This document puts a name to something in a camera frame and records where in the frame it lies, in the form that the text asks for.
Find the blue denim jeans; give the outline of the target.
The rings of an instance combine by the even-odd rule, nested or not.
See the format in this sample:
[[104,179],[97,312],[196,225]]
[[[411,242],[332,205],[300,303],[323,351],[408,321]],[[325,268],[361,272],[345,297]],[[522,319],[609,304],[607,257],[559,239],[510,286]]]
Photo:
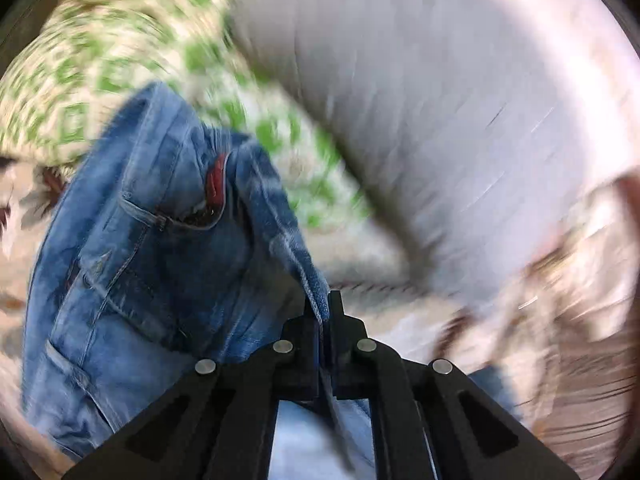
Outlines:
[[116,114],[55,211],[28,293],[29,423],[81,460],[195,363],[328,314],[267,153],[164,84]]

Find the cream leaf print blanket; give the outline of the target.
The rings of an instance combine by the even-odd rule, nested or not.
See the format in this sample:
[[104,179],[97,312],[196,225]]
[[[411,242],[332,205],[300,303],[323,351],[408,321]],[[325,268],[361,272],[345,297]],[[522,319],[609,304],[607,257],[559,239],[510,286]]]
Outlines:
[[[63,183],[55,171],[27,162],[1,170],[1,416],[41,479],[61,478],[70,461],[24,423],[18,378],[29,273]],[[415,361],[446,356],[468,372],[494,364],[524,420],[549,439],[544,423],[567,381],[567,341],[576,337],[590,349],[619,335],[630,311],[639,243],[622,188],[638,184],[631,170],[581,200],[547,255],[503,287],[495,313],[483,321],[457,302],[409,288],[404,255],[371,220],[348,218],[304,234],[346,308],[374,336]]]

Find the grey quilted pillow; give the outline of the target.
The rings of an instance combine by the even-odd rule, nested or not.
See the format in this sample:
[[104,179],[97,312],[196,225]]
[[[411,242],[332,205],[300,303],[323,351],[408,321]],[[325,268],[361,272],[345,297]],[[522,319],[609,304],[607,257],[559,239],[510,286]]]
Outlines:
[[233,0],[231,25],[332,134],[413,284],[474,309],[638,164],[622,0]]

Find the green white patterned pillow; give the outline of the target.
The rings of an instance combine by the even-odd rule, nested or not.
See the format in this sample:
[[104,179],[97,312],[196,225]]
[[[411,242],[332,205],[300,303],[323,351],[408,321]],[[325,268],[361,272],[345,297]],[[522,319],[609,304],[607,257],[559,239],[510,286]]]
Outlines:
[[206,124],[256,136],[306,228],[367,218],[330,137],[233,44],[230,2],[60,0],[2,77],[2,153],[73,171],[116,110],[160,81]]

